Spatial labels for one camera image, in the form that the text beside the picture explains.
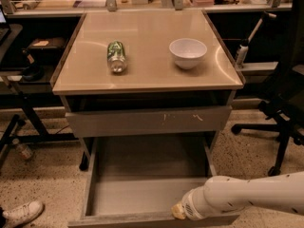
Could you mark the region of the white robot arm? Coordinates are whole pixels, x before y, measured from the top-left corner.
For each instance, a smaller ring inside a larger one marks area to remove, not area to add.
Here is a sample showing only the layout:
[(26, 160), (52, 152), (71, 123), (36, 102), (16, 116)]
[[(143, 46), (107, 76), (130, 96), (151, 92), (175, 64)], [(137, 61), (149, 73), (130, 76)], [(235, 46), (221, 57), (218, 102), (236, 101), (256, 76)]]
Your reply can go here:
[(202, 220), (255, 206), (304, 215), (304, 173), (241, 180), (214, 176), (171, 208), (176, 219)]

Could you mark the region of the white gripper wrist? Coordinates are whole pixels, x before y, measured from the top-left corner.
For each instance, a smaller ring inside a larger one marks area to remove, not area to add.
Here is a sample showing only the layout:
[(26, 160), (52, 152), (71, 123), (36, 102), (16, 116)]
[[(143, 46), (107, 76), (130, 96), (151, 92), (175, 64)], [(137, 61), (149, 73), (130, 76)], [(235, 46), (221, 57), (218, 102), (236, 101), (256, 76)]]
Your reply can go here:
[(207, 201), (203, 187), (198, 187), (187, 192), (175, 205), (171, 207), (171, 213), (175, 219), (201, 220), (209, 217), (236, 214), (241, 208), (221, 210)]

